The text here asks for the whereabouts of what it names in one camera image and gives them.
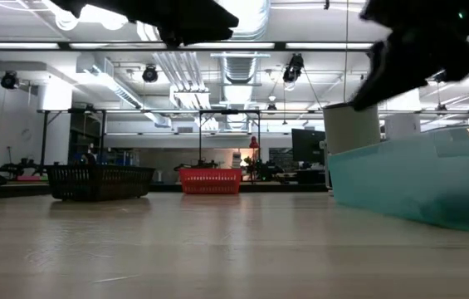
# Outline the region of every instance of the black metal frame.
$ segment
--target black metal frame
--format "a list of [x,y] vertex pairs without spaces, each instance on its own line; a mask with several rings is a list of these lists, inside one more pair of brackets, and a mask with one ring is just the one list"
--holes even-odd
[[[62,113],[68,114],[96,114],[101,113],[103,115],[101,121],[101,132],[100,132],[100,152],[98,153],[98,161],[103,161],[103,154],[105,153],[105,136],[106,136],[106,123],[107,123],[107,111],[106,110],[79,110],[79,109],[69,109],[69,110],[39,110],[39,113],[44,113],[44,124],[42,126],[42,148],[41,148],[41,163],[39,164],[39,169],[33,173],[35,174],[44,174],[44,167],[46,163],[46,141],[47,141],[47,131],[48,125],[50,125],[59,115]],[[51,113],[56,113],[49,121],[49,115]]]
[[[203,125],[207,123],[212,117],[216,114],[221,115],[238,115],[243,113],[249,117],[249,114],[256,114],[258,115],[258,123],[256,126],[258,127],[258,159],[261,159],[261,146],[260,146],[260,139],[261,139],[261,130],[260,130],[260,120],[261,120],[261,110],[200,110],[199,111],[199,163],[203,161]],[[211,116],[208,117],[203,123],[203,115],[210,114]]]

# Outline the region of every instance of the white cylinder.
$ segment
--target white cylinder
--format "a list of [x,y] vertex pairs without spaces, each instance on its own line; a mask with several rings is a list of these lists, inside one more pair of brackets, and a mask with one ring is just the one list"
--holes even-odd
[[380,142],[378,107],[356,112],[347,104],[328,105],[325,116],[329,154],[340,154]]

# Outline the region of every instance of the metal pole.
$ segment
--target metal pole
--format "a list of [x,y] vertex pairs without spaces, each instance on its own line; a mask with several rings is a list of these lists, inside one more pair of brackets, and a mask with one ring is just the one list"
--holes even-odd
[[201,124],[202,116],[203,113],[199,111],[199,163],[201,163],[201,161],[203,160],[203,157],[201,156],[201,152],[203,150],[203,136],[201,131],[201,127],[203,126],[203,124]]
[[46,138],[48,132],[48,116],[50,111],[44,111],[44,126],[42,126],[42,152],[41,152],[41,163],[39,165],[38,173],[44,174],[44,164],[46,163]]
[[105,152],[105,130],[107,124],[107,111],[103,111],[103,119],[101,120],[101,136],[100,136],[100,154],[99,164],[103,164],[103,153]]
[[261,113],[258,112],[258,159],[261,161],[260,118],[261,118]]

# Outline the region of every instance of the ventilation duct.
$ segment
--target ventilation duct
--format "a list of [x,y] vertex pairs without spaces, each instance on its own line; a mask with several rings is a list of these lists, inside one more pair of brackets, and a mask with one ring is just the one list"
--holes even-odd
[[[105,59],[103,67],[99,67],[95,64],[94,56],[90,53],[83,53],[77,58],[76,71],[78,73],[91,74],[96,83],[106,86],[121,100],[132,105],[137,110],[153,109],[146,106],[140,100],[140,97],[126,86],[124,82],[114,78],[114,66],[108,59]],[[144,115],[151,119],[157,128],[171,128],[172,121],[167,117],[153,113],[144,113]]]
[[[255,41],[261,39],[266,32],[269,14],[271,10],[270,0],[217,0],[217,3],[240,19],[237,28],[234,29],[232,40]],[[253,86],[256,83],[256,69],[258,67],[257,53],[248,57],[223,57],[222,83],[223,96],[229,108],[248,104],[252,97]],[[244,127],[245,117],[229,115],[227,125],[235,130]]]

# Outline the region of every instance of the wooden floor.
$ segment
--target wooden floor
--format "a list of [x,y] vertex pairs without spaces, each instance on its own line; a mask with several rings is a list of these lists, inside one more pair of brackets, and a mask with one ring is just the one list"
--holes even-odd
[[469,298],[469,233],[323,194],[0,199],[0,298]]

